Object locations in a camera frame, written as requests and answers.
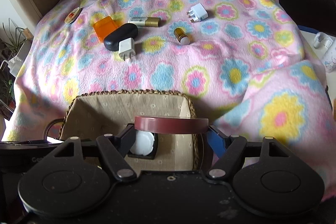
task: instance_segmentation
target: white charger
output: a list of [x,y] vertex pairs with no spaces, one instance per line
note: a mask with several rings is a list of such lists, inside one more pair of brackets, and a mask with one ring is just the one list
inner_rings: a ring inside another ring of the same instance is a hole
[[135,47],[134,47],[134,39],[127,38],[119,42],[119,57],[124,61],[131,57],[135,56]]
[[189,18],[191,18],[191,23],[196,21],[200,22],[208,17],[208,13],[200,3],[192,6],[191,9],[187,12],[187,15]]

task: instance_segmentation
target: tape roll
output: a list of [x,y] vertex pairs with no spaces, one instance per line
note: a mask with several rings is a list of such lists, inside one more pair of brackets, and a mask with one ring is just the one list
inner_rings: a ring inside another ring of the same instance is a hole
[[209,120],[174,116],[136,116],[134,128],[159,134],[201,134],[208,131]]

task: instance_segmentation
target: white wall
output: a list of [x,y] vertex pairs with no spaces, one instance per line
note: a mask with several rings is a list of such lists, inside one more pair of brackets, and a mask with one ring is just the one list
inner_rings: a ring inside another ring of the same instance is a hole
[[[10,0],[0,0],[0,38],[5,41],[9,42],[3,28],[2,22],[5,25],[5,30],[8,33],[8,18],[12,20],[12,22],[16,25],[16,27],[26,28],[27,26],[23,23],[22,19],[14,9],[13,5],[11,4]],[[15,26],[11,22],[11,30],[12,33],[15,33]]]

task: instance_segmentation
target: white table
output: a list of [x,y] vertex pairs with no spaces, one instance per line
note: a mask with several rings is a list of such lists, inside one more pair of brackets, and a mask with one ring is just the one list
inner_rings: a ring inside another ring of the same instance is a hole
[[[314,48],[314,33],[304,32],[301,31],[302,35],[305,37],[313,51],[316,53],[319,59],[322,58],[323,54],[327,51],[327,48],[323,45],[320,45],[319,48]],[[332,71],[331,73],[327,73],[327,84],[328,84],[328,94],[333,104],[334,99],[336,98],[336,70]]]

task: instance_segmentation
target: orange plastic container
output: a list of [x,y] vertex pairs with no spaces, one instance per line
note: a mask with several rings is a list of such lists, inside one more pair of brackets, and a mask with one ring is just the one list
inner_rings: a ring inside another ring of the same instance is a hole
[[105,17],[94,23],[93,28],[99,38],[99,41],[103,43],[105,37],[107,37],[114,30],[118,29],[118,26],[111,17]]

